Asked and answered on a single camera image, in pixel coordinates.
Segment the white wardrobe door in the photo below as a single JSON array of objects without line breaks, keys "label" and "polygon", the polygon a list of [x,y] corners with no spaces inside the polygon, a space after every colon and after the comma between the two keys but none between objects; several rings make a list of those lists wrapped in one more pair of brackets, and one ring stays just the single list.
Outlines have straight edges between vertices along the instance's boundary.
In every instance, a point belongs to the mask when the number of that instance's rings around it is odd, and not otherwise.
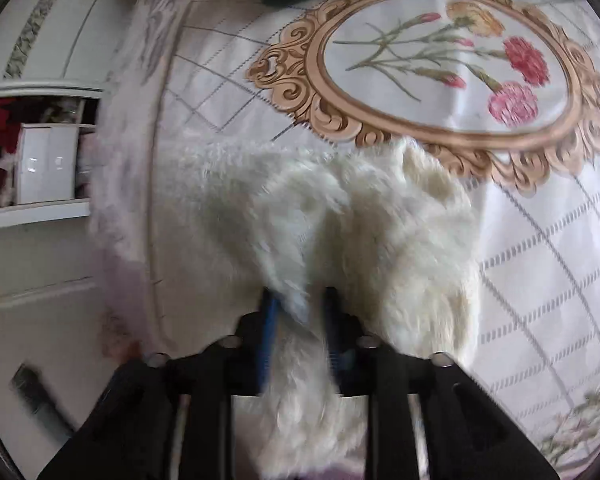
[{"label": "white wardrobe door", "polygon": [[0,14],[0,98],[99,98],[136,0],[9,0]]}]

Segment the white diamond pattern mat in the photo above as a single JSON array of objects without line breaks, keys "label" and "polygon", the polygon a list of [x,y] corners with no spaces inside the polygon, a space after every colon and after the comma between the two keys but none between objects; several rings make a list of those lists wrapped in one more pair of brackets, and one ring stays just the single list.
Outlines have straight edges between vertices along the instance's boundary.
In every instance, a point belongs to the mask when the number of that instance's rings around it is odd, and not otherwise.
[{"label": "white diamond pattern mat", "polygon": [[477,221],[463,364],[558,474],[600,450],[600,23],[582,0],[195,0],[152,154],[414,142]]}]

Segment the white fluffy sweater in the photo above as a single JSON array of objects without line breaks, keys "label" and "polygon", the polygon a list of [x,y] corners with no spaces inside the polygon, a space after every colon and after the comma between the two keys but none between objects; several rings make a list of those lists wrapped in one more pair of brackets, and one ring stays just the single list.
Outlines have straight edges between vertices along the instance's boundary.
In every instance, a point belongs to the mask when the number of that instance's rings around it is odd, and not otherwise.
[{"label": "white fluffy sweater", "polygon": [[264,288],[282,298],[268,384],[236,404],[238,441],[262,478],[362,468],[366,406],[343,399],[328,369],[325,288],[400,352],[474,358],[475,213],[414,142],[169,148],[155,170],[155,294],[175,350],[227,334]]}]

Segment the white drawer unit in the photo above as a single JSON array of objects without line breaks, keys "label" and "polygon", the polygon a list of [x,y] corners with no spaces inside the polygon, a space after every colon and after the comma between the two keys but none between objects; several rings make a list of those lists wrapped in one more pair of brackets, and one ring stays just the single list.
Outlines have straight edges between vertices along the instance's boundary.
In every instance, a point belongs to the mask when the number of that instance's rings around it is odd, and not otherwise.
[{"label": "white drawer unit", "polygon": [[18,205],[74,199],[79,128],[23,126],[18,143]]}]

